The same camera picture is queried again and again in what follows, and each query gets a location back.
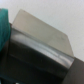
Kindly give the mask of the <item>teal-tipped gripper left finger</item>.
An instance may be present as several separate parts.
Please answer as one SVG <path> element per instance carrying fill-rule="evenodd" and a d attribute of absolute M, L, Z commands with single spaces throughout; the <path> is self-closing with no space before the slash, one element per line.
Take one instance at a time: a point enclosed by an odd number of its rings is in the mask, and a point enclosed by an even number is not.
<path fill-rule="evenodd" d="M 0 51 L 4 47 L 5 43 L 10 38 L 10 24 L 9 24 L 9 18 L 8 18 L 8 10 L 7 9 L 1 9 L 0 10 Z"/>

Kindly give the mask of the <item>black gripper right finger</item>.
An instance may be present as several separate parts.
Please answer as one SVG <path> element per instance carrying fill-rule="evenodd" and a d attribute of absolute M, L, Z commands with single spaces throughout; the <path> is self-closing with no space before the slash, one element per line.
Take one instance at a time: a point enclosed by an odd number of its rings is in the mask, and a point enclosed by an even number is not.
<path fill-rule="evenodd" d="M 84 62 L 73 56 L 64 33 L 51 30 L 38 35 L 12 26 L 0 52 L 0 77 L 9 84 L 84 84 Z"/>

